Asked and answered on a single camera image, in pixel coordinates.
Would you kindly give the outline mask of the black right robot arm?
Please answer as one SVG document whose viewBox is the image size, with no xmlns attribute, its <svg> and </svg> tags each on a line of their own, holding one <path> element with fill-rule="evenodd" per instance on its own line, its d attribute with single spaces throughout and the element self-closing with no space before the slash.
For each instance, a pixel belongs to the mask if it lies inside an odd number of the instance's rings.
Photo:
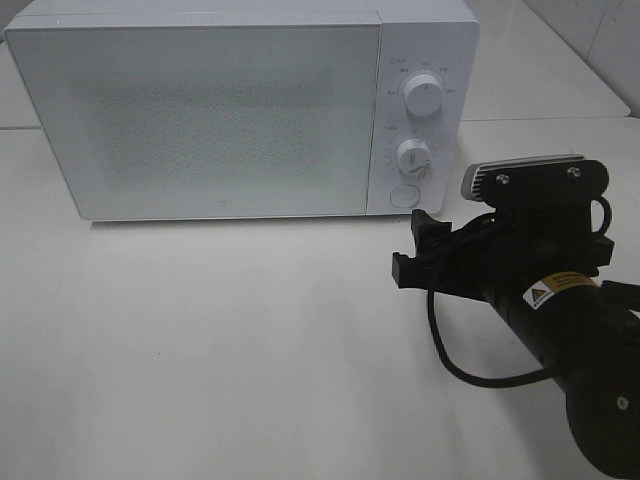
<svg viewBox="0 0 640 480">
<path fill-rule="evenodd" d="M 411 216 L 416 253 L 395 254 L 401 288 L 489 304 L 539 368 L 486 378 L 457 366 L 434 312 L 427 315 L 437 355 L 455 377 L 489 389 L 551 380 L 565 395 L 579 450 L 600 472 L 639 475 L 639 289 L 596 282 L 613 243 L 591 226 L 591 204 L 501 206 L 461 228 L 421 210 Z"/>
</svg>

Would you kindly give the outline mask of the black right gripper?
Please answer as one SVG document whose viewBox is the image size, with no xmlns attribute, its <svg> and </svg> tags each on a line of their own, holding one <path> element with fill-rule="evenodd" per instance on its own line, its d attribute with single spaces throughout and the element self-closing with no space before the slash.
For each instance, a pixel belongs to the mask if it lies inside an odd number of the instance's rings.
<svg viewBox="0 0 640 480">
<path fill-rule="evenodd" d="M 498 209 L 455 231 L 435 254 L 394 252 L 391 275 L 399 289 L 427 290 L 497 305 L 537 281 L 562 272 L 592 279 L 609 264 L 612 209 L 605 199 L 536 209 Z M 416 253 L 452 232 L 452 223 L 422 209 L 411 213 Z"/>
</svg>

